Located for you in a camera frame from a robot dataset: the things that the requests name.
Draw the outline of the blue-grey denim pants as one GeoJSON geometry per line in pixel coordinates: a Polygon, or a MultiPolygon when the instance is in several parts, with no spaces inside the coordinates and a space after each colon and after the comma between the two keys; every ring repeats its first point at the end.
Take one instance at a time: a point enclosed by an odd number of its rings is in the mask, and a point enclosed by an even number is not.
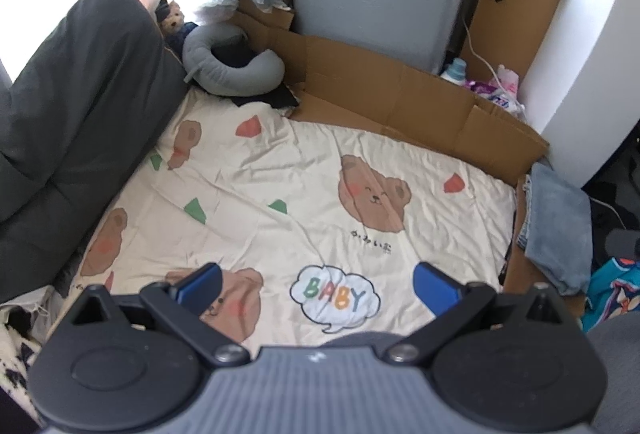
{"type": "Polygon", "coordinates": [[[542,163],[524,183],[525,218],[516,244],[563,296],[588,290],[592,262],[588,195],[542,163]]]}

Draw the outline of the cream bear-print quilt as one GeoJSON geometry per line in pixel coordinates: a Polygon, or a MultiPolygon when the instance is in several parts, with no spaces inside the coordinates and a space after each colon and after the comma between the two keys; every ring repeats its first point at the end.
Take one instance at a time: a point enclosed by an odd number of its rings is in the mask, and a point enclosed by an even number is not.
{"type": "Polygon", "coordinates": [[[433,317],[416,265],[496,285],[514,209],[510,186],[447,155],[194,89],[102,217],[70,298],[215,263],[203,321],[248,350],[407,334],[433,317]]]}

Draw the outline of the teal patterned blanket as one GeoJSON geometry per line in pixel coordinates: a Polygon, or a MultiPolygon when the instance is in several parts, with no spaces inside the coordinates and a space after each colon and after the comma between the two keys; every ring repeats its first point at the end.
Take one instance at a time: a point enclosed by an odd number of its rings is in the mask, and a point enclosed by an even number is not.
{"type": "Polygon", "coordinates": [[[640,305],[639,262],[612,257],[591,277],[586,297],[582,330],[613,317],[638,311],[640,305]]]}

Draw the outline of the black white patterned blanket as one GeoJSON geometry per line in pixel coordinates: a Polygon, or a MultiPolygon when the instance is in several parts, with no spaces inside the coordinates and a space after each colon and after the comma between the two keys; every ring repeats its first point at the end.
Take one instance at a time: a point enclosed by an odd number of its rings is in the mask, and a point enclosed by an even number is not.
{"type": "Polygon", "coordinates": [[[32,338],[38,319],[51,318],[48,304],[53,287],[46,285],[1,304],[1,391],[19,412],[42,425],[27,391],[27,371],[41,350],[32,338]]]}

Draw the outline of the black garment pile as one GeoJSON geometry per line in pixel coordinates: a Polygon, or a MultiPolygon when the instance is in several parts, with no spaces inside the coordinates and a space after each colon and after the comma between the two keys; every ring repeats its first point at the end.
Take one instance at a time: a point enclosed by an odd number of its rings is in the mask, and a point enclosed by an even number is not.
{"type": "Polygon", "coordinates": [[[639,261],[639,124],[582,190],[591,203],[591,271],[611,257],[639,261]]]}

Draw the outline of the pink white refill pouch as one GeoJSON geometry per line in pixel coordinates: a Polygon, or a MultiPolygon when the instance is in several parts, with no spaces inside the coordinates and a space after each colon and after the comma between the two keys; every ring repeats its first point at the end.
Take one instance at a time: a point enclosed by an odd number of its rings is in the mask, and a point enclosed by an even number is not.
{"type": "Polygon", "coordinates": [[[489,82],[477,82],[468,80],[465,87],[495,105],[500,106],[506,112],[522,119],[525,116],[524,105],[518,100],[518,87],[520,76],[518,73],[500,64],[497,68],[497,76],[489,82]]]}

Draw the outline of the white laundry detergent bottle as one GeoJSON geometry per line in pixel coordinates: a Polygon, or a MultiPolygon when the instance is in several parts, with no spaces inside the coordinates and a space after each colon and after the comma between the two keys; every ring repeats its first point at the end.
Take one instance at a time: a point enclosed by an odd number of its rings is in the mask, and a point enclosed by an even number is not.
{"type": "Polygon", "coordinates": [[[454,58],[448,64],[442,74],[441,79],[452,82],[454,85],[464,87],[466,85],[466,62],[460,58],[454,58]]]}

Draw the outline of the grey U-shaped neck pillow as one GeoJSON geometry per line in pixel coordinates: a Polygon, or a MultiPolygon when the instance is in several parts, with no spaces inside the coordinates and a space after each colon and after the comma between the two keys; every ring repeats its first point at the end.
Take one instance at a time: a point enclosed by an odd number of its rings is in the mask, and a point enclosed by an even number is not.
{"type": "Polygon", "coordinates": [[[184,40],[181,58],[184,81],[218,97],[261,96],[284,79],[280,56],[270,49],[254,51],[244,30],[230,23],[195,27],[184,40]]]}

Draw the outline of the dark grey pillow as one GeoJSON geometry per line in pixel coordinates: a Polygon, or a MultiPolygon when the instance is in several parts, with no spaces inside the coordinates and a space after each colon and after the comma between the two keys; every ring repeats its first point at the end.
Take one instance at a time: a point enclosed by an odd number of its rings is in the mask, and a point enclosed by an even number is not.
{"type": "Polygon", "coordinates": [[[186,97],[140,0],[78,0],[1,93],[1,297],[52,283],[186,97]]]}

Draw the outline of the brown cardboard sheet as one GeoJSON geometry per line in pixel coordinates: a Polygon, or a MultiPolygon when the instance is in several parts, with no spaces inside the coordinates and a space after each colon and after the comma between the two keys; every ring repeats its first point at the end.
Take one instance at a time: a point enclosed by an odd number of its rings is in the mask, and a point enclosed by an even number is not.
{"type": "Polygon", "coordinates": [[[235,12],[257,51],[285,64],[302,99],[295,120],[372,131],[447,154],[514,186],[548,152],[548,142],[516,117],[463,87],[402,62],[235,12]]]}

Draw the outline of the upright brown cardboard panel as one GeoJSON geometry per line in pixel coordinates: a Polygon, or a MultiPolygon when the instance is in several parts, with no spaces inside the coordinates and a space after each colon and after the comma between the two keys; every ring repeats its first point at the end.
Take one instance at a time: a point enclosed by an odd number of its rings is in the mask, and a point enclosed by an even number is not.
{"type": "Polygon", "coordinates": [[[486,80],[503,64],[523,77],[532,65],[560,0],[478,0],[471,39],[460,53],[469,79],[486,80]]]}

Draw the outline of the brown teddy bear toy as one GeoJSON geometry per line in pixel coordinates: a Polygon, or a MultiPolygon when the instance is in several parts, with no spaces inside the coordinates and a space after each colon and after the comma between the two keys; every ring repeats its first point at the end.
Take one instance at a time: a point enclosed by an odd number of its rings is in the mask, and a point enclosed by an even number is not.
{"type": "Polygon", "coordinates": [[[198,24],[186,22],[180,6],[175,1],[160,0],[155,9],[155,17],[165,44],[181,59],[184,42],[198,24]]]}

